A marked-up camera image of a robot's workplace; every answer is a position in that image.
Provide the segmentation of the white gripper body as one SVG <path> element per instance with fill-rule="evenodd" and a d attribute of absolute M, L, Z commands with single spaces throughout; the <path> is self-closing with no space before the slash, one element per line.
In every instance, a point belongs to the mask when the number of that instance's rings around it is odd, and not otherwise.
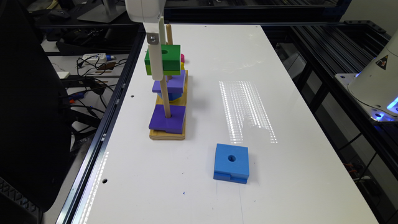
<path fill-rule="evenodd" d="M 127 14 L 133 22 L 158 23 L 165 0 L 125 0 Z"/>

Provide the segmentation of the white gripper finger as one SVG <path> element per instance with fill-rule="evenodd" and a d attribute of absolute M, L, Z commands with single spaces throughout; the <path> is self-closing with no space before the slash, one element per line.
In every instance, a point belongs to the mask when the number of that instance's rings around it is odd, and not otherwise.
<path fill-rule="evenodd" d="M 159 37 L 159 22 L 157 24 L 144 23 L 144 28 L 146 30 L 152 79 L 161 81 L 164 72 L 162 66 L 162 47 Z"/>
<path fill-rule="evenodd" d="M 159 37 L 160 37 L 160 44 L 165 45 L 167 43 L 166 39 L 166 31 L 165 31 L 165 24 L 164 24 L 164 17 L 160 17 L 159 21 Z"/>

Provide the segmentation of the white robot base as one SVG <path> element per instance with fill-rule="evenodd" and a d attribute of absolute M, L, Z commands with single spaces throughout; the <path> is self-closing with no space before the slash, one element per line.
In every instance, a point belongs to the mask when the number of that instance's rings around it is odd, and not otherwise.
<path fill-rule="evenodd" d="M 340 85 L 376 122 L 397 121 L 397 34 L 359 73 L 338 73 Z"/>

